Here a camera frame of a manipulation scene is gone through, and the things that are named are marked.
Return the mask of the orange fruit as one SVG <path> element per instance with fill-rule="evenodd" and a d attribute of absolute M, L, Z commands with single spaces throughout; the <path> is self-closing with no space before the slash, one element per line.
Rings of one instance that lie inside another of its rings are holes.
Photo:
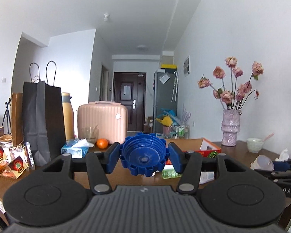
<path fill-rule="evenodd" d="M 99 148 L 99 149 L 106 149 L 109 145 L 109 142 L 107 139 L 104 139 L 104 138 L 99 138 L 97 141 L 96 141 L 96 146 Z"/>

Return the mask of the red cardboard box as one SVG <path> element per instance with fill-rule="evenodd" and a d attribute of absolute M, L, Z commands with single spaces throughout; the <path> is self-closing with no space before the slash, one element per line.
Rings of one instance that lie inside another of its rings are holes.
<path fill-rule="evenodd" d="M 186 156 L 187 151 L 199 153 L 203 157 L 215 157 L 221 153 L 221 147 L 215 145 L 206 138 L 194 139 L 166 139 L 163 147 L 168 156 L 167 164 L 183 165 L 188 162 L 190 156 Z"/>

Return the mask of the green packet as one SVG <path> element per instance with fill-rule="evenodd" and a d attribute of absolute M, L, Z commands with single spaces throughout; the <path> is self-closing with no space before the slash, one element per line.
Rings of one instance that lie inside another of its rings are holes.
<path fill-rule="evenodd" d="M 172 165 L 165 165 L 161 172 L 161 176 L 163 179 L 173 179 L 180 178 L 182 174 L 177 173 Z"/>

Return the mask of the blue tissue pack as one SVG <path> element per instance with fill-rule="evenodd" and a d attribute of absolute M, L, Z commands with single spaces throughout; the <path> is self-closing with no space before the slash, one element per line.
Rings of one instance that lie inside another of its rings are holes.
<path fill-rule="evenodd" d="M 70 154 L 72 158 L 84 158 L 88 150 L 94 146 L 93 143 L 88 142 L 86 139 L 68 140 L 62 147 L 62 154 Z"/>

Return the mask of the clear drinking glass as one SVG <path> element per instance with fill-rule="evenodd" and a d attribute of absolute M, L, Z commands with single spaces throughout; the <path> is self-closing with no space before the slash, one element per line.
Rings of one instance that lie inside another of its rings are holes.
<path fill-rule="evenodd" d="M 79 133 L 80 139 L 86 139 L 88 142 L 92 144 L 95 144 L 97 142 L 98 136 L 99 136 L 98 126 L 81 128 L 81 131 Z"/>

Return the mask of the pink suitcase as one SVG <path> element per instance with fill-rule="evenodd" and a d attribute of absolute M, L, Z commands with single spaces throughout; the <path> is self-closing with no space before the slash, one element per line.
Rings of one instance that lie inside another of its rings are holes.
<path fill-rule="evenodd" d="M 98 137 L 110 144 L 125 141 L 128 130 L 128 110 L 116 102 L 96 101 L 79 106 L 77 111 L 78 137 L 83 139 L 87 128 L 98 129 Z"/>

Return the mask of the yellow thermos flask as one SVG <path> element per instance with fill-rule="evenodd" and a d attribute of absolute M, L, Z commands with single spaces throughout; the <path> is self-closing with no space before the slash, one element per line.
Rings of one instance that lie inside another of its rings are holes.
<path fill-rule="evenodd" d="M 74 139 L 74 112 L 70 93 L 61 93 L 66 140 Z"/>

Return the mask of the pink ceramic vase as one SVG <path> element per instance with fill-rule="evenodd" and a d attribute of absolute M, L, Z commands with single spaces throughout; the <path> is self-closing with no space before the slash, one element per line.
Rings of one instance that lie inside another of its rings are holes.
<path fill-rule="evenodd" d="M 237 142 L 237 133 L 240 131 L 240 111 L 239 110 L 224 110 L 221 130 L 223 132 L 223 146 L 234 147 Z"/>

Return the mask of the dried pink flowers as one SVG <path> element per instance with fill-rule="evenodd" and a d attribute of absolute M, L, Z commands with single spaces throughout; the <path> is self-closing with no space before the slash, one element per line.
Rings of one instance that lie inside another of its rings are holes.
<path fill-rule="evenodd" d="M 216 66 L 212 72 L 212 76 L 222 83 L 220 87 L 214 87 L 211 80 L 205 76 L 202 76 L 198 80 L 197 85 L 200 89 L 210 87 L 213 97 L 220 101 L 223 109 L 241 111 L 251 95 L 254 95 L 254 99 L 259 98 L 259 91 L 253 89 L 251 81 L 257 81 L 264 74 L 263 65 L 256 61 L 253 62 L 250 78 L 243 84 L 238 83 L 238 79 L 243 76 L 243 70 L 238 66 L 238 59 L 234 56 L 227 57 L 225 59 L 225 65 L 229 69 L 230 87 L 224 82 L 227 74 L 220 66 Z"/>

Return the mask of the black paper bag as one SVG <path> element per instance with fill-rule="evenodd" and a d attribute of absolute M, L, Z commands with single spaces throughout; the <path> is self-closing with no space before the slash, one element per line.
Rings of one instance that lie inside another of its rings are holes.
<path fill-rule="evenodd" d="M 23 141 L 29 142 L 35 165 L 43 166 L 61 154 L 66 143 L 61 88 L 49 85 L 29 72 L 30 82 L 24 82 L 22 92 Z"/>

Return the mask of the dark brown door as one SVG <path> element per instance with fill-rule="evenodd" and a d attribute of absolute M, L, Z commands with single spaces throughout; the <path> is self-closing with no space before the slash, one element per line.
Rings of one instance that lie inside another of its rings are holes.
<path fill-rule="evenodd" d="M 128 112 L 128 131 L 143 131 L 146 106 L 146 73 L 114 72 L 113 100 Z"/>

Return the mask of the grey refrigerator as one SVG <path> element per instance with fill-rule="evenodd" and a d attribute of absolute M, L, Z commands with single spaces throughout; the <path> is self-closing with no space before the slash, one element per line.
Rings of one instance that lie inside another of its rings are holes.
<path fill-rule="evenodd" d="M 156 118 L 163 117 L 164 110 L 173 110 L 177 113 L 177 102 L 172 102 L 176 70 L 157 70 L 154 74 L 154 102 L 153 102 L 153 132 L 163 133 L 163 125 Z"/>

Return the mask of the yellow box on fridge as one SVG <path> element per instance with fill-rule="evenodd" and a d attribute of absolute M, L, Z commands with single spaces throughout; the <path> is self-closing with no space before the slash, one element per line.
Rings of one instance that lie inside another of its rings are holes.
<path fill-rule="evenodd" d="M 175 64 L 161 64 L 160 65 L 161 69 L 172 69 L 172 70 L 177 70 L 177 65 Z"/>

